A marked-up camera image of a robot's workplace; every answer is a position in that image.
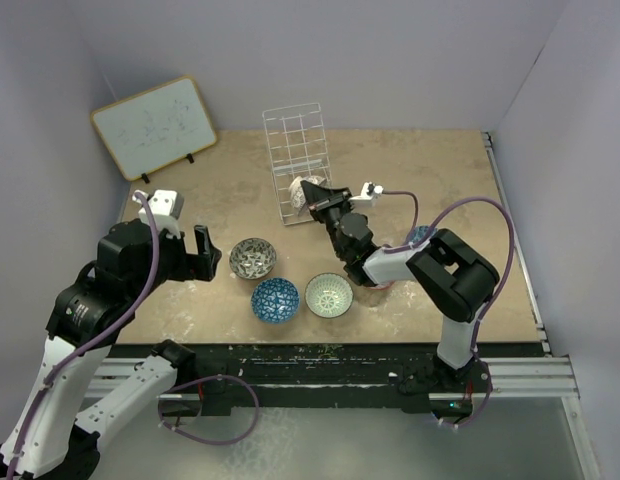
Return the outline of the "green and white bowl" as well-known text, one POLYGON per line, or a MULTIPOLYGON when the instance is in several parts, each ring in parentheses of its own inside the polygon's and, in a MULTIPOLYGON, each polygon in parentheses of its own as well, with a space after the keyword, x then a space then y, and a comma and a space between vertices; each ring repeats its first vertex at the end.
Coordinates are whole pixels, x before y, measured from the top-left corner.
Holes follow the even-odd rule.
POLYGON ((304 298, 313 314, 324 319, 334 319, 349 311, 354 302, 354 292, 341 275, 322 273, 308 282, 304 298))

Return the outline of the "light blue patterned bowl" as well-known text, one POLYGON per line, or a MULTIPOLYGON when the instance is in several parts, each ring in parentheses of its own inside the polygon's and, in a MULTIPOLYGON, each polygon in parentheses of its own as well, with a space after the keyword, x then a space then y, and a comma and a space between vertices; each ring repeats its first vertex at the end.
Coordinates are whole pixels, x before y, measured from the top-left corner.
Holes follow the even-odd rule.
POLYGON ((407 246, 418 246, 426 242, 431 236, 436 234, 438 229, 429 225, 416 226, 408 235, 406 240, 407 246))

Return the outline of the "red patterned bowl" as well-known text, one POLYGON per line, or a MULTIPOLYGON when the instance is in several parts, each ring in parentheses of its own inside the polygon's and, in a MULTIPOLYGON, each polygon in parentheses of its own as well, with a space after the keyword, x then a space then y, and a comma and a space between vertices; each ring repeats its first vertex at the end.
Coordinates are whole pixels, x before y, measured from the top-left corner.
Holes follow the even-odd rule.
POLYGON ((383 290, 387 290, 390 287, 392 287, 393 284, 394 282, 386 282, 386 283, 382 283, 382 284, 378 284, 378 285, 374 285, 374 286, 370 286, 366 288, 368 290, 373 290, 373 291, 383 291, 383 290))

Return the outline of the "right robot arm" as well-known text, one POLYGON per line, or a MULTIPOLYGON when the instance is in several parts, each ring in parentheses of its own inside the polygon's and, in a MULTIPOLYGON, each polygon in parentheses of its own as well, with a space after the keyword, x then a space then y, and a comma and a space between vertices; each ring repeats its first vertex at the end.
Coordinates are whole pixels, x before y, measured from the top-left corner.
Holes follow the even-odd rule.
POLYGON ((496 268, 437 217, 419 242, 378 246, 368 218, 354 211, 347 188, 300 182, 309 213, 325 226, 336 257, 350 280, 377 287, 397 281, 418 283, 442 314, 441 339, 433 360, 436 383, 457 391, 470 379, 476 362, 476 336, 484 309, 499 291, 496 268))

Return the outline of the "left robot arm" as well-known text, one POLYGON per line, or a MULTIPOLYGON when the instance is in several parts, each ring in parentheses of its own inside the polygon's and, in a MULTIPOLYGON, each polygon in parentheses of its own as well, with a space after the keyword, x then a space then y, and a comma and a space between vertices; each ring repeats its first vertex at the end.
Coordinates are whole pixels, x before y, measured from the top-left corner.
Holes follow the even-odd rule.
POLYGON ((194 352, 164 340, 128 379, 81 407, 97 368, 150 293, 167 280, 213 280, 222 254, 207 227, 195 226, 194 234, 194 254, 182 233, 141 220, 119 223, 99 241, 96 260, 56 298, 35 385, 0 444, 0 478, 87 479, 114 436, 151 400, 192 387, 194 352))

